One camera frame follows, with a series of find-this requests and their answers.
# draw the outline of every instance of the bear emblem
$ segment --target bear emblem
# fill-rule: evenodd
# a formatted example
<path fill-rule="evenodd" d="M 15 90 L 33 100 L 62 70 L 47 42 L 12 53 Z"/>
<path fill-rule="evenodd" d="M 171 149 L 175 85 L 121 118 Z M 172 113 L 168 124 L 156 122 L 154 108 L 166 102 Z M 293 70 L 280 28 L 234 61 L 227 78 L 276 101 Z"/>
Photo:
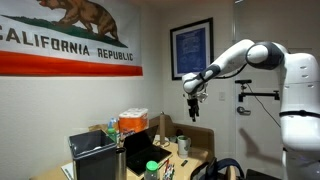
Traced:
<path fill-rule="evenodd" d="M 119 41 L 117 25 L 111 14 L 101 5 L 88 0 L 37 0 L 43 7 L 51 10 L 62 8 L 66 13 L 56 25 L 69 26 L 80 21 L 88 30 L 93 32 L 92 24 L 97 25 L 98 35 L 103 37 L 106 33 Z"/>

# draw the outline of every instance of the framed picture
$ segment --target framed picture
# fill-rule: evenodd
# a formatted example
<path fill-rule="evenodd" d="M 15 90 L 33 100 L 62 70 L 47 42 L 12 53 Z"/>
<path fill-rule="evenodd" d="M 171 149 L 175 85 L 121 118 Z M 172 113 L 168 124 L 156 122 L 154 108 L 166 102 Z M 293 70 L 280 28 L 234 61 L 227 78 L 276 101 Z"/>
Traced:
<path fill-rule="evenodd" d="M 213 18 L 170 30 L 172 80 L 199 73 L 213 62 Z"/>

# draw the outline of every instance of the bottle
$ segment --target bottle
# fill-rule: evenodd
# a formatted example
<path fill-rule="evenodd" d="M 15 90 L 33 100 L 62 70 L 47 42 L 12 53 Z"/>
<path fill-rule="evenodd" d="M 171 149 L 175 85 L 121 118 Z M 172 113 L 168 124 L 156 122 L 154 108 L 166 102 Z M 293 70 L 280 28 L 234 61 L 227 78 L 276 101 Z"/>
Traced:
<path fill-rule="evenodd" d="M 146 165 L 146 171 L 144 172 L 145 180 L 158 180 L 158 163 L 155 161 L 149 161 Z"/>
<path fill-rule="evenodd" d="M 108 128 L 108 136 L 117 144 L 117 133 L 114 128 Z"/>

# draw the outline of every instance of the wooden desk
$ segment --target wooden desk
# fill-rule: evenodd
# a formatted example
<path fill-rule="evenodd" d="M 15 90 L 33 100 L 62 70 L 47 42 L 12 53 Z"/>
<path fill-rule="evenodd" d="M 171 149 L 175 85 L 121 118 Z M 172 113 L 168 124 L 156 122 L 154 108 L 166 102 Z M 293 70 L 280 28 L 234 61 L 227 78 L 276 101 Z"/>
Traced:
<path fill-rule="evenodd" d="M 175 174 L 173 179 L 177 180 L 189 180 L 192 171 L 201 165 L 208 156 L 208 151 L 198 148 L 190 148 L 189 157 L 187 158 L 188 163 L 182 167 L 181 163 L 185 159 L 181 159 L 178 156 L 178 144 L 170 143 L 168 147 L 164 147 L 164 149 L 172 152 L 172 156 L 169 158 L 169 163 L 174 163 Z M 60 166 L 51 169 L 47 172 L 44 172 L 40 175 L 34 176 L 30 178 L 30 180 L 66 180 L 67 177 L 61 170 L 61 166 L 67 164 L 68 162 L 62 163 Z M 164 173 L 165 166 L 163 166 L 160 172 L 160 179 L 162 180 L 162 175 Z M 141 180 L 143 175 L 140 177 L 136 176 L 130 169 L 127 168 L 127 180 Z"/>

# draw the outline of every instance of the cup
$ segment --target cup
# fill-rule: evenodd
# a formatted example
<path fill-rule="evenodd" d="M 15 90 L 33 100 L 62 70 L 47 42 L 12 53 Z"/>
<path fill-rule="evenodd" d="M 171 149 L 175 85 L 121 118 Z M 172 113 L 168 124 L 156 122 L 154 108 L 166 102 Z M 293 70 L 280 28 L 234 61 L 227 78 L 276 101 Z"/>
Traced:
<path fill-rule="evenodd" d="M 116 180 L 127 179 L 126 148 L 116 149 Z"/>
<path fill-rule="evenodd" d="M 178 136 L 178 155 L 182 159 L 188 158 L 188 153 L 191 145 L 191 139 L 187 136 Z"/>

